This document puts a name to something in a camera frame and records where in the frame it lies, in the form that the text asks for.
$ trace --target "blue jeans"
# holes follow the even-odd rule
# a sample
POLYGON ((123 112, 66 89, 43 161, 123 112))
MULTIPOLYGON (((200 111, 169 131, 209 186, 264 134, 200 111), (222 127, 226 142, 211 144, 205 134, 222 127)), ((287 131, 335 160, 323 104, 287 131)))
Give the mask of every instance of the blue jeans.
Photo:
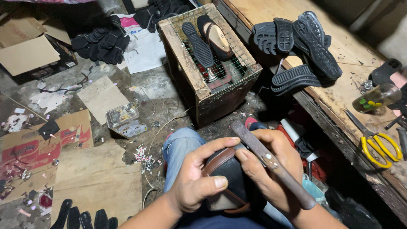
MULTIPOLYGON (((250 130, 259 128, 268 129, 262 123, 253 123, 252 126, 250 126, 250 130)), ((168 139, 164 143, 163 151, 164 159, 168 164, 164 192, 170 190, 171 186, 173 185, 175 178, 177 177, 178 172, 181 168, 182 162, 184 161, 185 155, 205 143, 206 141, 197 132, 190 128, 179 128, 168 137, 168 139)), ((274 221, 276 221, 280 226, 290 229, 294 228, 288 221, 288 219, 270 203, 267 203, 266 207, 264 208, 264 212, 269 215, 274 221)))

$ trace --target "workbench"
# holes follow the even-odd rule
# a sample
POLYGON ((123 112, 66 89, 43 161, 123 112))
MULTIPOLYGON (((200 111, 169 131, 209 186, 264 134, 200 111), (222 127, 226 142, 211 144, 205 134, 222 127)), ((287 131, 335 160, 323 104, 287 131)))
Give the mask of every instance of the workbench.
MULTIPOLYGON (((249 46, 253 43, 251 28, 257 23, 272 22, 273 18, 295 21, 298 15, 305 11, 313 11, 317 15, 325 34, 332 36, 332 43, 328 50, 336 58, 343 74, 332 86, 326 88, 310 86, 293 96, 368 181, 372 189, 407 226, 405 217, 407 216, 407 177, 405 176, 407 162, 401 160, 393 163, 393 166, 387 170, 374 166, 361 151, 362 133, 343 111, 344 108, 348 108, 370 131, 383 132, 399 143, 397 125, 388 131, 384 130, 388 124, 386 121, 396 118, 391 110, 386 108, 376 115, 371 115, 359 113, 352 107, 353 100, 361 95, 357 89, 358 85, 366 81, 372 70, 379 67, 380 61, 385 58, 351 34, 345 26, 311 0, 215 0, 214 3, 249 46)), ((259 63, 264 63, 264 60, 262 63, 256 55, 254 57, 259 63)), ((267 58, 281 59, 277 56, 267 58)), ((301 64, 303 62, 297 56, 288 56, 282 62, 285 69, 301 64)), ((263 67, 268 67, 271 71, 275 70, 272 64, 263 67)), ((383 143, 395 155, 393 147, 387 141, 383 143)), ((376 159, 380 158, 375 152, 373 155, 376 159)))

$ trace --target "yellow scissors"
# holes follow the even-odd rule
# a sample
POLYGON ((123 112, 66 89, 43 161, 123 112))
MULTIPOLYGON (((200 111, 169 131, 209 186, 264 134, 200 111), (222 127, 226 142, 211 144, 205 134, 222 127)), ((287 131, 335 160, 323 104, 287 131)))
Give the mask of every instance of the yellow scissors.
POLYGON ((403 158, 403 154, 401 153, 400 147, 397 145, 397 143, 395 141, 393 141, 392 138, 390 138, 389 136, 385 135, 384 133, 373 133, 369 130, 366 129, 366 127, 348 110, 345 110, 345 113, 347 114, 347 116, 352 120, 352 122, 359 128, 359 130, 363 133, 363 137, 360 138, 361 142, 362 142, 362 149, 363 152, 366 154, 366 156, 369 158, 369 160, 371 162, 373 162, 374 164, 376 164, 379 167, 382 168, 390 168, 392 166, 392 163, 390 161, 388 161, 385 157, 385 154, 391 158, 394 162, 397 162, 399 160, 401 160, 403 158), (383 143, 380 141, 379 137, 382 137, 384 139, 386 139, 388 142, 390 142, 390 144, 394 147, 394 149, 396 150, 397 156, 394 157, 390 151, 383 145, 383 143), (371 139, 367 139, 368 137, 372 137, 377 144, 380 146, 377 146, 371 139), (378 161, 376 161, 376 159, 374 159, 372 157, 372 155, 370 154, 369 150, 368 150, 368 146, 367 143, 369 143, 369 145, 380 154, 380 156, 383 158, 383 160, 386 162, 386 164, 382 164, 378 161))

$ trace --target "concrete floor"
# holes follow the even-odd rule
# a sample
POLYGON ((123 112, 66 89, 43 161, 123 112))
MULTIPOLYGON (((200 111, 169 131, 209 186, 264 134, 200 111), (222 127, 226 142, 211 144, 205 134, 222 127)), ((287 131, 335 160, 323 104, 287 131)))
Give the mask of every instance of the concrete floor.
MULTIPOLYGON (((89 69, 93 67, 92 72, 89 75, 89 80, 96 81, 104 75, 108 76, 112 82, 117 83, 117 87, 129 101, 135 101, 137 103, 139 110, 147 117, 154 114, 149 119, 150 122, 157 121, 160 124, 164 124, 185 110, 182 100, 178 96, 176 88, 168 75, 168 65, 130 75, 127 68, 119 70, 114 65, 108 65, 103 62, 92 62, 88 59, 83 59, 80 56, 77 56, 77 59, 79 62, 77 66, 43 80, 30 81, 21 85, 15 83, 10 76, 7 75, 7 73, 0 72, 0 90, 6 95, 12 97, 14 100, 43 115, 46 109, 40 108, 36 103, 31 103, 31 100, 29 99, 32 96, 39 94, 37 87, 38 84, 46 84, 47 88, 51 88, 53 86, 58 88, 61 85, 64 87, 75 85, 77 82, 83 79, 81 72, 88 74, 89 69), (136 91, 129 90, 129 88, 133 86, 137 86, 136 91)), ((67 99, 62 104, 60 104, 56 109, 47 113, 50 115, 50 118, 57 119, 64 114, 78 112, 86 108, 81 99, 76 95, 76 92, 68 92, 67 95, 67 99)), ((0 122, 6 121, 10 115, 14 114, 14 109, 16 107, 18 107, 17 104, 12 102, 6 96, 0 94, 0 122)), ((246 117, 241 114, 242 112, 245 112, 247 117, 256 117, 259 112, 264 112, 266 109, 267 108, 261 99, 253 96, 252 94, 248 94, 246 97, 246 102, 242 105, 242 107, 240 107, 237 114, 230 114, 217 122, 198 130, 198 133, 207 141, 211 141, 219 137, 231 136, 232 132, 229 128, 230 123, 235 119, 242 121, 246 119, 246 117)), ((102 138, 104 138, 104 141, 106 141, 112 138, 112 134, 107 125, 101 126, 93 115, 91 116, 94 146, 98 146, 102 144, 102 138)), ((43 122, 44 121, 42 119, 36 117, 31 120, 31 124, 33 125, 43 122)), ((278 125, 278 121, 270 121, 266 122, 266 124, 275 128, 278 125)), ((151 155, 153 158, 158 159, 162 157, 160 149, 166 136, 170 133, 170 129, 177 129, 192 125, 192 121, 187 115, 169 123, 155 139, 154 145, 151 148, 151 155)), ((130 140, 116 139, 116 142, 121 147, 126 149, 123 160, 128 164, 133 163, 133 152, 135 152, 136 148, 141 144, 145 144, 148 147, 151 143, 151 139, 153 139, 158 130, 158 127, 153 127, 151 131, 135 136, 130 140)), ((0 130, 0 136, 6 133, 6 131, 0 130)), ((163 190, 164 188, 165 177, 163 165, 164 164, 152 169, 152 174, 149 172, 146 174, 151 184, 158 190, 163 190)), ((150 186, 147 183, 145 176, 142 175, 143 197, 149 189, 150 186)), ((151 192, 146 199, 145 205, 147 206, 160 195, 162 195, 162 192, 151 192)), ((31 217, 26 217, 17 212, 20 208, 28 209, 28 207, 23 204, 23 199, 0 205, 0 228, 25 229, 50 227, 50 214, 41 216, 39 214, 40 211, 37 208, 35 211, 36 213, 34 213, 31 217)))

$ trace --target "hand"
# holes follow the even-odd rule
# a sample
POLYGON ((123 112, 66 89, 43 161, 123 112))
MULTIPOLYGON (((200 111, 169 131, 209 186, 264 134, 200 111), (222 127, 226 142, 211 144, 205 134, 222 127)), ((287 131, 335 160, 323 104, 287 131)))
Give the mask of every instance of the hand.
MULTIPOLYGON (((279 130, 258 129, 252 133, 277 157, 280 163, 299 182, 302 182, 303 167, 300 154, 292 148, 286 136, 279 130)), ((287 218, 298 215, 301 206, 297 198, 270 173, 259 159, 247 149, 238 149, 243 171, 257 184, 267 201, 287 218)))
POLYGON ((201 169, 205 165, 205 159, 213 153, 239 143, 238 137, 221 138, 210 141, 185 156, 174 184, 165 194, 176 213, 194 212, 206 197, 213 196, 228 187, 226 177, 201 177, 201 169))

